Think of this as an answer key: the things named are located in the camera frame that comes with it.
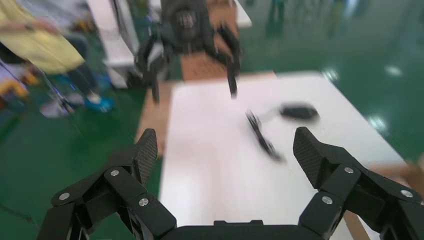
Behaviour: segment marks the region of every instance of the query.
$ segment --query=green floor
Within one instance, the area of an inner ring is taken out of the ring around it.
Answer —
[[[240,30],[243,72],[323,71],[405,159],[423,151],[422,0],[240,2],[253,22]],[[180,78],[181,72],[171,75]],[[133,142],[144,91],[107,94],[117,103],[107,114],[80,109],[74,118],[46,119],[28,112],[0,127],[0,204],[40,226],[54,193]],[[158,179],[149,183],[154,192]],[[31,224],[1,209],[0,223],[0,239],[37,235]],[[111,217],[91,239],[131,235]]]

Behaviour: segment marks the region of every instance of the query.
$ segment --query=silver bolt head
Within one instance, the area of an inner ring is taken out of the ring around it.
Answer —
[[[112,176],[116,176],[118,174],[119,174],[118,170],[113,170],[113,171],[110,172],[110,175],[112,175]]]
[[[348,173],[348,174],[353,174],[353,173],[354,173],[354,170],[353,170],[352,168],[350,168],[350,167],[345,167],[345,168],[344,168],[344,171],[345,171],[346,173]]]
[[[140,205],[140,206],[142,206],[142,207],[146,206],[147,204],[149,204],[149,200],[148,200],[147,198],[142,198],[142,199],[138,202],[138,205]]]
[[[400,191],[401,194],[403,194],[405,197],[407,198],[412,198],[414,195],[412,194],[412,192],[407,191],[407,190],[402,190]]]
[[[323,196],[322,201],[326,204],[333,204],[333,200],[329,196]]]
[[[70,194],[69,193],[67,193],[67,192],[65,192],[65,193],[62,193],[60,196],[59,196],[59,200],[65,200],[65,199],[67,199],[67,198],[69,198],[69,196],[70,196]]]

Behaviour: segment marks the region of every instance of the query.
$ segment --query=black object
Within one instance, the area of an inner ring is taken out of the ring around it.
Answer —
[[[284,106],[279,113],[283,117],[300,120],[313,120],[318,117],[317,110],[313,106],[306,105]]]
[[[14,210],[10,207],[7,207],[6,205],[3,205],[1,203],[0,203],[0,210],[5,212],[5,213],[8,213],[11,216],[14,216],[16,218],[20,218],[20,219],[25,220],[26,222],[28,222],[29,224],[32,225],[32,227],[34,228],[35,231],[38,232],[39,227],[37,226],[37,223],[34,222],[33,217],[31,217],[31,215],[27,215],[27,214],[24,214],[20,211],[16,211],[16,210]]]
[[[319,190],[297,225],[254,220],[176,228],[174,216],[143,187],[157,154],[155,131],[147,129],[137,145],[54,195],[37,239],[85,240],[118,213],[137,240],[327,240],[349,210],[382,240],[424,240],[424,206],[414,190],[369,171],[344,148],[319,142],[306,127],[296,130],[293,153]]]
[[[213,59],[227,67],[227,77],[231,96],[237,95],[236,76],[240,72],[242,50],[239,41],[222,23],[215,30],[209,22],[206,0],[161,0],[162,23],[157,29],[149,29],[149,38],[140,44],[135,56],[135,66],[139,71],[140,83],[127,82],[129,87],[147,84],[152,88],[153,99],[159,102],[158,71],[168,65],[175,55],[190,55],[205,51]],[[231,55],[219,49],[214,42],[218,33],[231,50]],[[163,44],[160,57],[148,63],[148,57],[156,42]]]
[[[259,142],[260,147],[274,160],[282,160],[282,157],[276,152],[272,143],[264,138],[261,133],[261,122],[259,119],[251,112],[246,113],[247,120],[250,123],[250,126],[253,129],[254,134]]]

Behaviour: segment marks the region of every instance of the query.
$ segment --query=yellow shirt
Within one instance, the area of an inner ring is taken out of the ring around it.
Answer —
[[[0,26],[28,23],[34,19],[16,0],[0,0]],[[0,42],[47,74],[66,73],[84,62],[83,57],[62,35],[40,29],[2,32]]]

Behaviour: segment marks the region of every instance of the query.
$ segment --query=white table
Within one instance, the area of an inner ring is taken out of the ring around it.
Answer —
[[[245,113],[259,115],[291,102],[312,104],[320,120],[275,117],[262,124],[265,138],[285,157],[280,163],[262,151]],[[226,79],[181,85],[173,92],[169,121],[160,201],[178,226],[256,219],[266,225],[297,224],[317,192],[293,155],[300,126],[321,142],[344,147],[367,168],[403,163],[333,84],[315,72],[240,80],[236,100],[230,98]],[[344,220],[331,239],[352,239]]]

